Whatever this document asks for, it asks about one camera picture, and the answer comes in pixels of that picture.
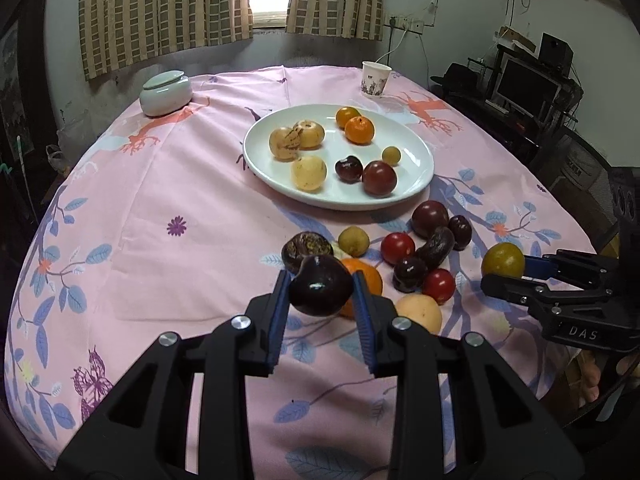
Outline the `yellow pepino melon with stem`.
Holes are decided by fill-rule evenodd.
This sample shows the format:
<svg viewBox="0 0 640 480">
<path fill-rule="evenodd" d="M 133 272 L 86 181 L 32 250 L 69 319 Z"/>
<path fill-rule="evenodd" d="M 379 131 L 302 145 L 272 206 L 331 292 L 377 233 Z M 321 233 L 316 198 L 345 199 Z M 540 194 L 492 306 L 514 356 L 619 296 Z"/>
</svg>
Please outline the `yellow pepino melon with stem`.
<svg viewBox="0 0 640 480">
<path fill-rule="evenodd" d="M 308 119 L 296 122 L 293 130 L 298 134 L 299 148 L 305 151 L 320 148 L 324 137 L 326 136 L 326 132 L 322 125 Z"/>
</svg>

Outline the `dark red plum front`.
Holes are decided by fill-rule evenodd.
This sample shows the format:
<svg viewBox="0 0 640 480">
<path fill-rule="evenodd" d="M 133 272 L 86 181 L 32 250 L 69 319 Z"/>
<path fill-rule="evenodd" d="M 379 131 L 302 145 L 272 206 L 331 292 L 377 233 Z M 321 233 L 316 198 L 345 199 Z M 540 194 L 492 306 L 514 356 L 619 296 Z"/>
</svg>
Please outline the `dark red plum front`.
<svg viewBox="0 0 640 480">
<path fill-rule="evenodd" d="M 334 170 L 337 177 L 348 184 L 359 182 L 363 174 L 362 162 L 355 155 L 348 155 L 338 160 L 334 165 Z"/>
</svg>

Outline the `dark cherry plum small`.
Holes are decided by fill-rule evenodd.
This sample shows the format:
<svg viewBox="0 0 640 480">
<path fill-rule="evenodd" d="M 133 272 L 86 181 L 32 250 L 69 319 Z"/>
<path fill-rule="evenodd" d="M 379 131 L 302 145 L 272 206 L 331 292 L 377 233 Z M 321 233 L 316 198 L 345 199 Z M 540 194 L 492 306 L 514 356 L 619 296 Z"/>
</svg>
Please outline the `dark cherry plum small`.
<svg viewBox="0 0 640 480">
<path fill-rule="evenodd" d="M 454 250 L 462 252 L 471 243 L 473 228 L 471 223 L 462 214 L 451 217 L 448 222 L 448 229 L 454 234 Z"/>
</svg>

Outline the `plain yellow pepino melon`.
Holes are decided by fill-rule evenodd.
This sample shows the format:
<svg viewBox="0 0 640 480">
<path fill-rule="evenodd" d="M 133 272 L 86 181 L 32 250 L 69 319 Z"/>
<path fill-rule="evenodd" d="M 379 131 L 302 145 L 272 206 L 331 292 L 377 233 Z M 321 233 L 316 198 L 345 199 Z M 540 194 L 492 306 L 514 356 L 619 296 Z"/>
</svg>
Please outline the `plain yellow pepino melon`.
<svg viewBox="0 0 640 480">
<path fill-rule="evenodd" d="M 301 191 L 317 191 L 326 180 L 326 163 L 314 155 L 299 157 L 292 162 L 291 179 Z"/>
</svg>

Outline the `green-yellow tomato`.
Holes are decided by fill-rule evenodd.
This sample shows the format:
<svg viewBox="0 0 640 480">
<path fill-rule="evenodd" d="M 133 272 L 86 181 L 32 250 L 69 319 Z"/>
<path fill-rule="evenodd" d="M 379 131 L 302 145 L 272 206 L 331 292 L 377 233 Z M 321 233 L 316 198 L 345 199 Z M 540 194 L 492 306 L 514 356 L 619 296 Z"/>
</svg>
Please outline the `green-yellow tomato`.
<svg viewBox="0 0 640 480">
<path fill-rule="evenodd" d="M 521 278 L 525 271 L 525 256 L 518 246 L 502 242 L 492 246 L 484 255 L 480 272 L 483 276 L 499 275 Z"/>
</svg>

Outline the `wall power socket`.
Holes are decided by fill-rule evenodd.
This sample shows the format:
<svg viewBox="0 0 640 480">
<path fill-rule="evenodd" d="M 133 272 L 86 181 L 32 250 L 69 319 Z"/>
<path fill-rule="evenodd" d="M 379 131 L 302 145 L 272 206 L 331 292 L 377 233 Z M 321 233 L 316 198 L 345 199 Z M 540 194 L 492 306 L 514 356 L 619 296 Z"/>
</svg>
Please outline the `wall power socket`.
<svg viewBox="0 0 640 480">
<path fill-rule="evenodd" d="M 421 36 L 424 32 L 425 22 L 420 18 L 408 18 L 408 16 L 391 16 L 386 18 L 385 25 L 392 29 L 406 30 L 409 34 Z"/>
</svg>

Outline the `striped pepino melon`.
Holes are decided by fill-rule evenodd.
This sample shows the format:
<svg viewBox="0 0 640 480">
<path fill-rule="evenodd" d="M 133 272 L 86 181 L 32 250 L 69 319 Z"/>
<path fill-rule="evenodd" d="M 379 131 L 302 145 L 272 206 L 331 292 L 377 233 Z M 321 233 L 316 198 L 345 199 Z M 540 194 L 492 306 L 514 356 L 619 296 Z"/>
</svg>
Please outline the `striped pepino melon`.
<svg viewBox="0 0 640 480">
<path fill-rule="evenodd" d="M 290 162 L 298 156 L 300 136 L 294 128 L 279 127 L 269 136 L 269 149 L 280 162 Z"/>
</svg>

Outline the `left striped curtain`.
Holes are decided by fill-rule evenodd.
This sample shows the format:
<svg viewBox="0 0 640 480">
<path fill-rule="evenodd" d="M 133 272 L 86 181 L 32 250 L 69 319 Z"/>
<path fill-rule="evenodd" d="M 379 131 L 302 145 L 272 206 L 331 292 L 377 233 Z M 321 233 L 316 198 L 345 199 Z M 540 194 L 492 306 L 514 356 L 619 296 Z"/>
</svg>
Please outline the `left striped curtain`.
<svg viewBox="0 0 640 480">
<path fill-rule="evenodd" d="M 85 78 L 253 36 L 250 0 L 78 0 Z"/>
</svg>

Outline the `floral paper cup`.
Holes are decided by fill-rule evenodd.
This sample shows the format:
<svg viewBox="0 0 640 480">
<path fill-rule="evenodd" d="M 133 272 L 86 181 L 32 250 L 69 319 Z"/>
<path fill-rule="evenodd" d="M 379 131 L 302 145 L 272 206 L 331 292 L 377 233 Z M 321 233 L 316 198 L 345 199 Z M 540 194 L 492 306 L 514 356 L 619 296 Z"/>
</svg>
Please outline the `floral paper cup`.
<svg viewBox="0 0 640 480">
<path fill-rule="evenodd" d="M 390 66 L 372 61 L 362 62 L 360 90 L 367 96 L 382 96 L 388 78 L 393 73 Z"/>
</svg>

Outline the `dark mottled passion fruit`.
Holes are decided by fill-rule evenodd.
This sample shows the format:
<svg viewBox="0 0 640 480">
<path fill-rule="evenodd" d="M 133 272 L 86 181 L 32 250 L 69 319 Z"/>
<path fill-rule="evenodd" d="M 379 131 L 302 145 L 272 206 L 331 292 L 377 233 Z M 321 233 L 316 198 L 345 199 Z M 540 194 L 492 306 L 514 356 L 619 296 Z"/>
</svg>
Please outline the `dark mottled passion fruit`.
<svg viewBox="0 0 640 480">
<path fill-rule="evenodd" d="M 308 256 L 333 256 L 331 243 L 321 234 L 303 231 L 290 238 L 281 249 L 281 259 L 288 272 L 297 274 L 300 265 Z"/>
</svg>

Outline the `large orange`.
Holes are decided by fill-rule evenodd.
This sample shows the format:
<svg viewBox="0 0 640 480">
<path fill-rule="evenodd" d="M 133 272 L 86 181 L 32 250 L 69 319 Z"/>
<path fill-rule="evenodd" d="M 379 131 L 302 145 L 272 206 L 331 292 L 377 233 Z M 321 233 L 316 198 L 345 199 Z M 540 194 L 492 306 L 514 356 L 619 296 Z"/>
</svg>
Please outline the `large orange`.
<svg viewBox="0 0 640 480">
<path fill-rule="evenodd" d="M 378 272 L 378 269 L 374 266 L 370 266 L 369 263 L 365 263 L 360 259 L 346 258 L 342 259 L 341 263 L 349 270 L 350 274 L 354 274 L 357 271 L 361 271 L 366 279 L 369 292 L 372 295 L 381 296 L 383 293 L 383 279 Z M 354 318 L 354 309 L 352 308 L 352 300 L 348 300 L 346 304 L 341 308 L 340 315 L 344 318 Z"/>
</svg>

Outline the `yellow potato-like fruit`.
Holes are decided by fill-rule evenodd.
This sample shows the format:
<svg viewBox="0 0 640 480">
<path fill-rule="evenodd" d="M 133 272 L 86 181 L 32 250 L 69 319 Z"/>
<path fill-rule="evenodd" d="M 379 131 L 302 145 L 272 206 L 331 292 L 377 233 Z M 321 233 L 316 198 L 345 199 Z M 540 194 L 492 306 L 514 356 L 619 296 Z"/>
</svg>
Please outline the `yellow potato-like fruit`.
<svg viewBox="0 0 640 480">
<path fill-rule="evenodd" d="M 431 334 L 438 335 L 442 329 L 442 310 L 430 296 L 410 294 L 395 302 L 399 316 L 408 318 L 426 328 Z"/>
</svg>

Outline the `black speaker box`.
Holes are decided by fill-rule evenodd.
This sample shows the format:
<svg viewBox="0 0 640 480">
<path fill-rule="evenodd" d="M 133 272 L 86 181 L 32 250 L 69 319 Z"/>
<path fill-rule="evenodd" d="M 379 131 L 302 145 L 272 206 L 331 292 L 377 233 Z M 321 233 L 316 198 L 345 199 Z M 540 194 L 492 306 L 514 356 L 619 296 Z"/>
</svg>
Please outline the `black speaker box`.
<svg viewBox="0 0 640 480">
<path fill-rule="evenodd" d="M 544 32 L 541 36 L 538 61 L 552 72 L 563 77 L 570 74 L 574 51 L 570 45 L 560 38 Z"/>
</svg>

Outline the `bright red tomato small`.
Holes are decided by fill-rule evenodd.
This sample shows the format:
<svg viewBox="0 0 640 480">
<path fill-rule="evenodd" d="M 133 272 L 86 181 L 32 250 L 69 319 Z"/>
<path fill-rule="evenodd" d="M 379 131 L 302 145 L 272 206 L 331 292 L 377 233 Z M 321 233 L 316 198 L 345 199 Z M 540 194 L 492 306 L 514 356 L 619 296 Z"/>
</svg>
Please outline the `bright red tomato small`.
<svg viewBox="0 0 640 480">
<path fill-rule="evenodd" d="M 435 269 L 425 275 L 421 292 L 434 299 L 438 304 L 444 304 L 454 296 L 456 288 L 456 280 L 448 270 Z"/>
</svg>

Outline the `small yellow fruit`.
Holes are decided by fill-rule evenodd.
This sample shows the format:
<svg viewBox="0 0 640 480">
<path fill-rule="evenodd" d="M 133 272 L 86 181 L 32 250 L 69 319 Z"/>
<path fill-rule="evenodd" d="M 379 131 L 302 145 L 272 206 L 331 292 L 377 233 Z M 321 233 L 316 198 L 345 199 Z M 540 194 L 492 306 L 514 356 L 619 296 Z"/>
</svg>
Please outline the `small yellow fruit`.
<svg viewBox="0 0 640 480">
<path fill-rule="evenodd" d="M 388 146 L 382 151 L 381 158 L 387 165 L 396 167 L 401 161 L 401 151 L 396 146 Z"/>
</svg>

